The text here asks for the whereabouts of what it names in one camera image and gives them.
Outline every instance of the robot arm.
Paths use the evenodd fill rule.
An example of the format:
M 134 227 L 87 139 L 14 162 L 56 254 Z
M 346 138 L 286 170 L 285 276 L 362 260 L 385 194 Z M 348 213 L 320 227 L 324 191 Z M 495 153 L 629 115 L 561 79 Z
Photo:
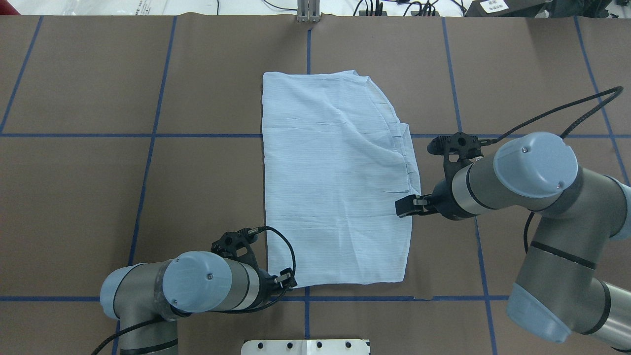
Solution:
M 541 214 L 513 285 L 507 312 L 522 328 L 553 342 L 571 331 L 631 350 L 631 292 L 593 277 L 605 243 L 631 234 L 631 188 L 582 168 L 559 136 L 531 133 L 481 155 L 477 137 L 439 137 L 445 175 L 431 195 L 397 202 L 400 217 L 440 213 L 465 219 L 520 205 Z
M 121 321 L 122 329 L 133 330 L 119 334 L 121 355 L 177 354 L 177 319 L 206 311 L 251 313 L 271 306 L 271 295 L 281 297 L 295 287 L 295 257 L 288 242 L 293 268 L 270 276 L 258 267 L 250 244 L 263 231 L 274 231 L 286 241 L 270 227 L 246 228 L 225 233 L 213 243 L 212 252 L 188 251 L 165 262 L 112 272 L 103 283 L 100 302 L 106 315 Z M 247 251 L 240 255 L 242 249 Z

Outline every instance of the light blue joint cap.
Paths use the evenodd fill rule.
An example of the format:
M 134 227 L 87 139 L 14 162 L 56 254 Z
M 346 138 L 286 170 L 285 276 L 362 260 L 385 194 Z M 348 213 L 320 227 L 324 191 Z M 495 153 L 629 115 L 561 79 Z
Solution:
M 232 272 L 219 255 L 187 251 L 168 264 L 162 291 L 175 308 L 191 313 L 212 310 L 228 296 Z
M 547 341 L 563 343 L 572 331 L 523 287 L 513 284 L 506 313 L 518 326 Z
M 579 172 L 574 151 L 549 132 L 534 132 L 514 139 L 495 153 L 493 170 L 514 193 L 544 198 L 570 187 Z
M 129 274 L 129 272 L 138 265 L 144 265 L 145 263 L 135 264 L 130 267 L 122 267 L 118 270 L 114 270 L 107 276 L 103 285 L 101 286 L 100 302 L 103 307 L 103 312 L 110 318 L 119 319 L 114 311 L 114 298 L 116 297 L 116 291 L 122 280 Z
M 609 238 L 609 240 L 612 241 L 621 241 L 631 236 L 631 188 L 609 175 L 607 175 L 607 177 L 618 183 L 622 192 L 625 194 L 625 198 L 627 199 L 627 219 L 625 219 L 625 223 L 622 225 L 622 228 L 620 228 L 618 233 Z

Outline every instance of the red object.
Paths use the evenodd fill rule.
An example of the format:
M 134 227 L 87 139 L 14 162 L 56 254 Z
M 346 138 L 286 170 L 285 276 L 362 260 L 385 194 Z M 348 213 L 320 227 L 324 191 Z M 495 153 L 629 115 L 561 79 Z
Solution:
M 0 0 L 0 15 L 19 15 L 16 10 L 7 0 Z

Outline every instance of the white floor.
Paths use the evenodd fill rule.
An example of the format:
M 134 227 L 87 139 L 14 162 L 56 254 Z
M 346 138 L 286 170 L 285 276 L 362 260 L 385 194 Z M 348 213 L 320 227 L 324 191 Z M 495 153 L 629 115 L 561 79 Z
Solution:
M 217 0 L 9 0 L 23 15 L 180 15 L 196 12 L 215 15 Z M 297 0 L 268 0 L 282 8 L 296 8 Z M 469 7 L 471 0 L 463 0 Z M 274 9 L 262 0 L 219 0 L 220 15 L 276 15 L 292 13 Z M 320 10 L 338 16 L 350 16 L 357 5 L 356 0 L 321 0 Z M 398 5 L 396 1 L 384 3 L 388 16 L 401 16 L 407 4 Z M 439 0 L 435 7 L 441 16 L 462 16 L 458 6 L 451 0 Z M 621 18 L 631 18 L 629 6 L 618 6 L 615 0 L 607 7 L 610 13 Z

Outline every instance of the light blue cloth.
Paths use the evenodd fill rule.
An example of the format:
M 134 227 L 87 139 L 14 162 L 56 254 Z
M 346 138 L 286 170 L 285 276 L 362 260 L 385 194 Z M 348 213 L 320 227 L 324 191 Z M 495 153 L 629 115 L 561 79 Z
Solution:
M 410 130 L 370 77 L 263 76 L 266 223 L 291 242 L 299 287 L 403 280 L 412 218 L 394 202 L 420 194 Z M 292 264 L 268 237 L 271 274 Z

